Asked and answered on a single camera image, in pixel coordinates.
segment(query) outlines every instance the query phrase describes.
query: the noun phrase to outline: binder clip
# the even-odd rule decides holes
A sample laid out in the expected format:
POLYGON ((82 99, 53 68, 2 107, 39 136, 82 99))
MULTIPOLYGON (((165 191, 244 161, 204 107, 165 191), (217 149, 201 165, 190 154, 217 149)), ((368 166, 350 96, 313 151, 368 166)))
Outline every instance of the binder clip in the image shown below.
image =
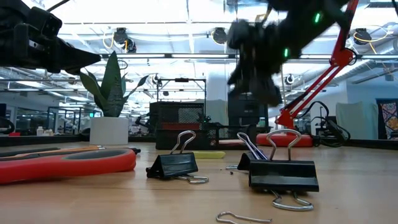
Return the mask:
POLYGON ((188 143, 194 140, 194 131, 183 131, 177 137, 177 143, 170 151, 170 154, 158 155, 152 167, 146 169, 148 178, 170 179, 176 178, 186 180, 190 184, 204 184, 209 181, 207 177, 197 177, 189 175, 198 172, 198 166, 193 152, 182 153, 188 143), (180 139, 183 135, 192 134, 192 137, 185 141, 179 154, 173 152, 180 146, 180 139))
POLYGON ((267 156, 264 155, 263 151, 258 149, 257 146, 253 144, 252 141, 250 141, 250 138, 247 134, 240 132, 237 134, 237 136, 240 140, 242 140, 245 143, 245 145, 249 148, 250 152, 244 152, 242 154, 241 160, 238 165, 228 166, 225 169, 249 170, 249 165, 252 160, 267 159, 267 156))
POLYGON ((272 202, 274 207, 291 211, 313 210, 313 205, 310 202, 299 199, 296 193, 319 192, 315 163, 313 161, 293 161, 291 159, 291 149, 300 139, 301 134, 295 130, 282 129, 273 131, 267 135, 267 140, 273 147, 269 159, 254 160, 250 163, 250 187, 271 191, 276 196, 276 199, 272 202), (277 133, 293 133, 296 135, 294 141, 288 145, 289 159, 287 161, 272 160, 277 146, 271 140, 271 136, 277 133), (303 206, 281 204, 282 197, 278 194, 280 191, 292 192, 295 201, 303 206))

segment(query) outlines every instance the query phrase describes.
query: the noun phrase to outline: desk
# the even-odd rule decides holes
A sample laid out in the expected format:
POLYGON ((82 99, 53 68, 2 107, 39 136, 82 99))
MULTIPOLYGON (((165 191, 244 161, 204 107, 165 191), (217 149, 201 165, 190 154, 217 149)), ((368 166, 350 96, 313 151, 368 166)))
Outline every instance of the desk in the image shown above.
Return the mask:
MULTIPOLYGON (((86 142, 77 142, 19 149, 85 145, 86 142)), ((152 143, 131 146, 142 149, 135 172, 0 187, 0 223, 208 224, 216 223, 215 217, 222 211, 273 218, 275 224, 397 222, 397 151, 353 147, 294 149, 293 158, 315 160, 320 192, 303 197, 314 204, 314 211, 290 212, 274 208, 272 195, 254 193, 244 172, 231 175, 224 169, 237 164, 242 152, 227 151, 224 159, 197 159, 198 175, 209 177, 210 182, 190 185, 181 180, 147 179, 145 168, 152 165, 157 153, 167 151, 156 151, 152 143)), ((268 147, 263 149, 266 153, 271 151, 268 147)), ((277 151, 275 158, 284 158, 286 152, 277 151)), ((292 202, 290 196, 284 198, 285 202, 292 202)))

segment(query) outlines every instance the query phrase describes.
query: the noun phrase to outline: silver clip handle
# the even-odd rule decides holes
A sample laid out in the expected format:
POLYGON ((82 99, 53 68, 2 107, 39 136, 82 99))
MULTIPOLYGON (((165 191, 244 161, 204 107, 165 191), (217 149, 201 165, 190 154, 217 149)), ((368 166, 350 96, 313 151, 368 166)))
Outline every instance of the silver clip handle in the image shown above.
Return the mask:
POLYGON ((238 165, 230 165, 225 167, 226 170, 231 170, 231 169, 238 169, 238 165))
POLYGON ((293 192, 293 198, 294 200, 303 205, 303 206, 293 206, 293 205, 284 205, 281 203, 282 197, 275 191, 271 190, 271 192, 275 195, 275 199, 272 201, 272 205, 276 208, 284 209, 284 210, 289 210, 289 211, 295 211, 295 212, 305 212, 305 211, 312 211, 313 210, 313 204, 300 199, 297 197, 297 193, 293 192))
POLYGON ((194 131, 183 131, 180 134, 178 134, 177 136, 177 143, 176 145, 173 147, 173 149, 170 151, 170 154, 173 154, 173 152, 178 148, 178 146, 181 144, 181 137, 186 135, 186 134, 192 134, 192 137, 190 139, 188 139, 187 141, 185 141, 184 145, 181 147, 181 151, 180 154, 184 151, 185 147, 187 146, 188 143, 192 142, 197 134, 194 131))
POLYGON ((188 174, 178 176, 175 178, 177 178, 178 180, 186 180, 190 184, 205 184, 205 183, 209 182, 208 177, 198 177, 198 176, 192 176, 192 175, 188 175, 188 174))
POLYGON ((289 143, 289 145, 287 146, 287 152, 288 152, 288 157, 289 157, 289 161, 290 160, 292 160, 292 156, 291 156, 291 150, 292 150, 292 147, 294 146, 294 145, 296 145, 296 143, 298 143, 299 141, 300 141, 300 139, 301 139, 301 133, 300 132, 298 132, 298 131, 296 131, 296 130, 293 130, 293 129, 281 129, 281 130, 275 130, 275 131, 271 131, 270 133, 268 133, 267 134, 267 141, 269 141, 269 143, 272 145, 272 153, 271 153, 271 155, 269 156, 269 160, 271 161, 272 160, 272 158, 274 158, 274 154, 275 154, 275 152, 276 152, 276 149, 277 149, 277 146, 276 146, 276 144, 273 142, 273 140, 271 139, 271 136, 273 136, 274 134, 279 134, 279 133, 293 133, 293 134, 295 134, 296 135, 296 138, 291 142, 291 143, 289 143))
POLYGON ((251 153, 256 159, 268 159, 266 155, 262 151, 260 151, 253 142, 250 141, 249 136, 246 133, 239 132, 237 136, 240 140, 242 140, 245 145, 250 149, 251 153))
POLYGON ((232 212, 221 212, 220 214, 218 214, 216 216, 216 221, 220 222, 220 223, 238 224, 238 223, 236 223, 234 221, 231 221, 231 220, 222 219, 221 217, 224 216, 224 215, 231 215, 232 217, 240 219, 240 220, 246 220, 246 221, 256 222, 256 223, 270 223, 270 222, 272 222, 272 219, 261 220, 261 219, 258 219, 258 218, 243 217, 243 216, 240 216, 240 215, 235 215, 232 212))

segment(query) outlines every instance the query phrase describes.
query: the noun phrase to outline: metal frame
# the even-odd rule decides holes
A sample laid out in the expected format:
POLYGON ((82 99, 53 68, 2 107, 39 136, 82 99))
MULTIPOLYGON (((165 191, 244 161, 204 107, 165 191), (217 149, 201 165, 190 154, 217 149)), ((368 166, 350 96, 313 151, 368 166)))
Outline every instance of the metal frame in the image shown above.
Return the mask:
POLYGON ((175 82, 181 82, 180 80, 184 80, 184 82, 195 82, 197 86, 200 88, 199 89, 189 89, 189 90, 184 90, 184 91, 203 91, 205 92, 205 100, 204 100, 204 110, 205 110, 205 115, 206 115, 206 99, 207 99, 207 82, 205 78, 160 78, 156 82, 156 102, 159 102, 159 92, 160 91, 179 91, 179 90, 163 90, 163 88, 169 84, 171 81, 175 82), (159 86, 160 81, 166 81, 162 86, 159 86), (203 81, 205 83, 205 88, 203 89, 198 81, 203 81))
MULTIPOLYGON (((95 114, 96 113, 100 113, 101 114, 101 116, 102 116, 102 112, 101 111, 97 111, 97 110, 88 110, 88 109, 86 109, 86 108, 84 108, 84 107, 77 107, 77 108, 79 108, 79 111, 75 111, 75 110, 68 110, 67 108, 70 108, 70 107, 66 107, 66 106, 49 106, 48 108, 47 108, 47 122, 46 122, 46 127, 47 127, 47 129, 49 128, 49 125, 50 125, 50 111, 51 111, 51 109, 55 109, 55 110, 58 110, 58 111, 60 111, 60 110, 64 110, 65 111, 65 117, 67 117, 67 112, 68 111, 72 111, 73 112, 73 124, 75 124, 75 121, 76 121, 76 114, 77 114, 77 112, 79 113, 79 120, 78 120, 78 129, 77 129, 77 132, 79 133, 80 132, 80 120, 81 120, 81 113, 83 112, 83 113, 86 113, 86 112, 92 112, 93 114, 94 114, 94 116, 95 116, 95 114)), ((65 133, 65 130, 66 130, 66 121, 64 122, 64 124, 63 124, 63 132, 65 133)))

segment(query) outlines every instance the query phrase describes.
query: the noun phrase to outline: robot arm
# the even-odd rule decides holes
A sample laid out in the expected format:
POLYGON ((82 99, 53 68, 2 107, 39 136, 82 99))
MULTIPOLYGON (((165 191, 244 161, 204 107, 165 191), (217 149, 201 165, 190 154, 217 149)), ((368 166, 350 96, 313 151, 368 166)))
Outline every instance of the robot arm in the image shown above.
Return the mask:
POLYGON ((58 38, 62 21, 49 11, 29 9, 21 0, 0 1, 0 66, 44 68, 78 75, 99 62, 97 54, 75 49, 58 38))
POLYGON ((280 24, 254 26, 246 21, 234 22, 228 34, 228 46, 239 50, 239 62, 228 81, 234 85, 229 93, 236 96, 251 92, 262 103, 277 106, 279 89, 271 76, 280 72, 283 63, 299 58, 301 50, 335 22, 341 26, 333 54, 345 49, 358 0, 351 0, 346 12, 340 9, 349 0, 268 0, 276 10, 287 11, 280 24))

